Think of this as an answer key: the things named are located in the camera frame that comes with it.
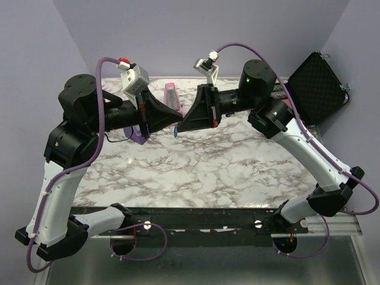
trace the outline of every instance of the cable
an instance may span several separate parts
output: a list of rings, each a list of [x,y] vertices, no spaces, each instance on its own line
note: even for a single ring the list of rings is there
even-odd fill
[[[141,223],[141,224],[133,224],[132,226],[128,226],[128,227],[123,227],[121,229],[116,229],[116,230],[113,230],[113,232],[121,232],[123,230],[130,230],[130,229],[135,229],[136,227],[141,227],[141,226],[146,226],[147,224],[144,224],[144,223]],[[167,247],[167,234],[165,232],[165,230],[158,224],[153,224],[153,223],[150,223],[149,226],[154,226],[154,227],[158,227],[161,232],[163,233],[163,236],[164,236],[164,239],[165,239],[165,242],[164,242],[164,246],[162,247],[162,250],[160,251],[159,254],[153,256],[153,257],[148,257],[148,258],[133,258],[133,257],[127,257],[125,255],[117,255],[115,254],[114,250],[113,250],[113,243],[111,242],[110,243],[110,250],[112,251],[112,255],[111,257],[113,256],[116,256],[120,259],[124,259],[124,260],[130,260],[130,261],[140,261],[140,262],[144,262],[144,261],[152,261],[152,260],[155,260],[157,259],[158,257],[162,256],[163,253],[165,252],[166,250],[166,247]]]
[[[256,56],[258,56],[262,61],[264,61],[264,62],[266,62],[268,64],[268,62],[260,55],[260,53],[258,53],[255,49],[253,49],[250,46],[245,45],[243,43],[227,43],[227,44],[219,47],[215,51],[217,53],[219,53],[223,49],[228,48],[229,46],[241,46],[242,48],[250,50],[251,52],[253,52],[254,54],[256,54]],[[303,133],[303,135],[306,137],[307,140],[310,139],[310,136],[309,136],[307,130],[305,129],[305,127],[303,126],[301,118],[298,115],[298,111],[297,111],[296,105],[295,105],[292,97],[290,96],[290,93],[289,93],[288,89],[286,88],[286,86],[284,84],[284,81],[277,74],[276,74],[276,77],[277,77],[279,83],[281,84],[282,88],[284,89],[284,92],[286,93],[286,97],[288,98],[288,100],[289,100],[289,102],[290,102],[290,104],[292,106],[292,109],[294,110],[294,116],[295,116],[295,118],[297,120],[297,123],[298,123],[298,125],[299,125],[299,127],[300,127],[300,129],[301,129],[301,131]],[[377,208],[379,207],[380,201],[379,201],[379,197],[377,196],[377,194],[375,193],[375,191],[373,189],[371,189],[371,187],[368,184],[366,184],[365,182],[361,181],[357,177],[353,176],[351,173],[343,171],[343,169],[327,153],[325,153],[323,151],[323,149],[321,149],[318,146],[318,144],[313,139],[309,140],[309,142],[315,147],[315,149],[321,154],[321,156],[323,156],[328,162],[330,162],[330,164],[332,166],[334,166],[340,173],[346,175],[348,178],[350,178],[350,179],[354,180],[355,182],[357,182],[358,184],[362,185],[365,189],[368,190],[368,192],[375,199],[375,205],[370,210],[368,210],[368,211],[348,212],[348,211],[341,210],[340,212],[341,213],[346,213],[346,214],[351,214],[351,215],[363,216],[363,215],[368,215],[368,214],[373,213],[374,211],[376,211]]]
[[[99,140],[97,143],[95,153],[85,163],[82,163],[78,166],[71,167],[69,169],[65,169],[62,172],[58,173],[56,176],[54,176],[52,178],[52,180],[50,180],[49,184],[47,185],[47,187],[45,189],[45,192],[47,193],[47,195],[42,196],[40,207],[38,208],[38,211],[37,211],[36,220],[34,222],[33,231],[32,231],[32,234],[30,235],[31,238],[30,238],[30,241],[28,244],[28,249],[27,249],[26,263],[27,263],[28,269],[33,273],[39,273],[39,272],[47,269],[50,265],[52,265],[52,261],[51,261],[42,268],[38,268],[38,269],[34,268],[33,265],[31,264],[31,250],[32,250],[34,241],[36,240],[36,235],[38,234],[38,229],[40,226],[43,210],[45,209],[46,201],[48,200],[48,196],[52,193],[52,189],[53,189],[54,184],[58,181],[58,179],[60,179],[64,175],[69,174],[70,172],[77,171],[77,170],[80,170],[82,168],[90,166],[92,164],[92,162],[94,162],[95,159],[97,159],[97,157],[100,154],[100,151],[102,150],[103,141],[105,138],[105,108],[104,108],[104,104],[103,104],[103,92],[102,92],[102,65],[105,62],[113,62],[114,64],[120,63],[120,61],[117,59],[102,58],[98,61],[97,65],[96,65],[96,76],[95,76],[95,78],[96,78],[97,104],[98,104],[98,108],[99,108]]]
[[[119,140],[119,141],[111,141],[107,135],[107,133],[104,133],[104,135],[106,136],[106,139],[109,143],[119,143],[121,141],[128,141],[132,136],[133,136],[133,133],[134,133],[134,130],[133,130],[133,127],[131,127],[131,135],[129,136],[129,138],[126,138],[124,140]]]
[[[302,258],[310,258],[310,257],[314,257],[318,254],[320,254],[322,251],[324,251],[328,245],[328,242],[330,241],[330,228],[328,227],[328,223],[325,219],[324,216],[321,216],[321,218],[323,219],[323,222],[325,223],[326,225],[326,231],[327,231],[327,234],[326,234],[326,241],[325,243],[322,245],[322,247],[317,250],[316,252],[312,253],[312,254],[308,254],[308,255],[292,255],[292,254],[286,254],[284,252],[282,252],[281,250],[279,250],[275,243],[274,243],[274,240],[272,241],[272,245],[275,249],[275,251],[277,251],[278,254],[281,254],[281,255],[284,255],[285,257],[290,257],[290,258],[298,258],[298,259],[302,259]]]

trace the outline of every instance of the robotic arm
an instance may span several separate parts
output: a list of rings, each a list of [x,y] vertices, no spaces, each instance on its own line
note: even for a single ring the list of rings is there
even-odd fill
[[[273,223],[279,227],[290,227],[316,213],[333,216],[347,203],[357,183],[338,172],[312,146],[310,138],[306,139],[295,121],[291,108],[270,97],[276,74],[265,62],[248,61],[244,65],[239,88],[218,91],[216,79],[219,68],[214,64],[217,58],[218,54],[211,52],[208,59],[196,61],[194,68],[207,77],[207,84],[198,86],[194,104],[184,118],[154,98],[147,87],[149,77],[143,68],[119,59],[118,68],[123,70],[122,89],[129,100],[123,101],[102,90],[105,130],[139,125],[142,135],[147,137],[149,133],[175,122],[179,122],[178,132],[216,128],[222,115],[251,110],[248,122],[291,152],[318,181],[309,195],[285,201],[274,213]],[[52,192],[46,192],[48,183],[56,174],[86,162],[94,154],[99,139],[96,97],[95,78],[87,74],[70,78],[58,96],[64,120],[49,135],[44,153],[45,176],[37,208],[29,225],[15,235],[25,245],[33,238],[39,245],[38,256],[45,261],[75,254],[94,235],[138,223],[132,213],[120,204],[96,213],[69,217],[75,192],[87,168],[66,174],[54,184]],[[330,154],[323,145],[316,143]],[[351,171],[358,179],[363,177],[361,168],[350,169],[333,158],[345,171]],[[45,195],[48,195],[45,211],[39,231],[34,234],[37,212]]]

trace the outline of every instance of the white wall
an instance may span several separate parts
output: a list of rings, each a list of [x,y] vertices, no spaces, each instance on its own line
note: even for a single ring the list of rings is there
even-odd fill
[[[325,145],[351,166],[366,172],[364,180],[380,195],[380,1],[351,0],[322,51],[343,83],[352,86],[351,102],[321,125]],[[358,186],[351,210],[367,210],[373,198]],[[380,282],[380,210],[359,217],[373,268]]]
[[[282,76],[323,47],[348,0],[53,0],[93,72],[102,56],[127,57],[150,76],[199,76],[196,59],[227,42],[262,52]],[[252,54],[223,52],[221,76],[240,76]],[[119,76],[106,66],[105,76]]]
[[[37,203],[46,140],[62,119],[58,94],[88,69],[51,0],[2,1],[0,39],[0,283],[32,284],[14,233]]]

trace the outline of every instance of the black case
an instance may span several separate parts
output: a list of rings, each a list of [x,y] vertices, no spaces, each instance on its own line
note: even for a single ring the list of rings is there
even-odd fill
[[[286,87],[306,126],[322,122],[350,100],[320,52],[313,52],[301,64]]]

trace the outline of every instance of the marble tabletop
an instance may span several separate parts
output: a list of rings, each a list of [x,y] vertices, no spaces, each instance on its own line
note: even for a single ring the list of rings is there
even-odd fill
[[[183,112],[194,101],[196,78],[153,78],[149,88],[163,100],[164,85],[174,82]],[[238,80],[218,80],[219,90]],[[103,81],[103,89],[124,97],[121,81]],[[91,165],[75,196],[76,206],[129,207],[278,207],[314,188],[311,174],[283,147],[254,130],[247,113],[223,117],[216,129],[180,133],[173,126],[139,145],[109,143]],[[122,130],[111,140],[125,138]]]

